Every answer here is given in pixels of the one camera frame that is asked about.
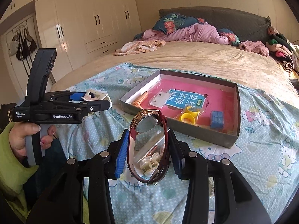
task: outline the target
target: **screw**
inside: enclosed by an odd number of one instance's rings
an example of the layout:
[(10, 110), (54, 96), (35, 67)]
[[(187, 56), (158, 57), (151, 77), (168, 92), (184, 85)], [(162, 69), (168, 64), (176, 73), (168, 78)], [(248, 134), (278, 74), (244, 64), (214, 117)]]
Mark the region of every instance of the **screw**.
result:
[(197, 157), (197, 152), (193, 152), (193, 151), (191, 151), (191, 152), (188, 153), (188, 155), (189, 155), (190, 157)]
[(227, 158), (224, 158), (224, 159), (222, 159), (222, 163), (223, 163), (224, 165), (229, 165), (231, 162), (230, 162), (230, 160), (228, 160)]
[(107, 156), (109, 156), (109, 152), (107, 152), (107, 151), (102, 151), (102, 152), (100, 153), (100, 155), (101, 155), (101, 157), (107, 157)]
[(69, 164), (69, 165), (72, 165), (72, 164), (74, 164), (76, 162), (76, 159), (74, 159), (74, 158), (70, 158), (68, 161), (67, 161), (67, 163)]

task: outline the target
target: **orange coiled cord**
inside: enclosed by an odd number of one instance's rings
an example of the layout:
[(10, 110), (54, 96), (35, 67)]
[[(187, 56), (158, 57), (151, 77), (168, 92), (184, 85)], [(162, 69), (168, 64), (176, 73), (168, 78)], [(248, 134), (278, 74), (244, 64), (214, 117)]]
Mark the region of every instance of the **orange coiled cord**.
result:
[(142, 104), (142, 102), (148, 97), (148, 93), (147, 91), (145, 91), (140, 97), (138, 97), (133, 103), (132, 105), (143, 109), (140, 105)]

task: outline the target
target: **floral pillow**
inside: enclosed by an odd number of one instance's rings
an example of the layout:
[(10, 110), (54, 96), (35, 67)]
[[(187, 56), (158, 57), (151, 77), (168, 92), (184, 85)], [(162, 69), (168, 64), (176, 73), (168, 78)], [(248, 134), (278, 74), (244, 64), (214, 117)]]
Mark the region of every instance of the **floral pillow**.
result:
[(171, 34), (178, 29), (186, 28), (194, 24), (204, 24), (204, 19), (187, 17), (180, 13), (170, 13), (158, 20), (152, 28), (164, 34)]
[(232, 46), (239, 46), (240, 40), (239, 40), (238, 36), (236, 36), (229, 29), (218, 29), (217, 32), (220, 36), (226, 36), (229, 39), (229, 41), (231, 42)]

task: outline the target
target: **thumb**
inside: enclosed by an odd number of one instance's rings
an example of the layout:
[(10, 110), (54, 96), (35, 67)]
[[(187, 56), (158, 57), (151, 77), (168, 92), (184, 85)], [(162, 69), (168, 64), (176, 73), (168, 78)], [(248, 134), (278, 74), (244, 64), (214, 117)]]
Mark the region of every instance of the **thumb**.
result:
[(40, 126), (34, 123), (22, 122), (15, 127), (14, 134), (19, 139), (25, 138), (25, 136), (34, 135), (40, 131)]

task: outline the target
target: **drawer handle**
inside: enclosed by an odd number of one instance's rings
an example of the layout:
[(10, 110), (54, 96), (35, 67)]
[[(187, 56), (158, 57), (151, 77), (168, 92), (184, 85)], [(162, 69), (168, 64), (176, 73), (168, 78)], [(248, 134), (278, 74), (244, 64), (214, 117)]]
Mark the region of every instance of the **drawer handle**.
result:
[(56, 27), (56, 28), (57, 28), (58, 36), (59, 36), (59, 38), (60, 38), (59, 29), (58, 29), (58, 27)]
[(62, 37), (64, 37), (63, 30), (62, 30), (62, 27), (60, 26), (60, 28), (61, 28)]

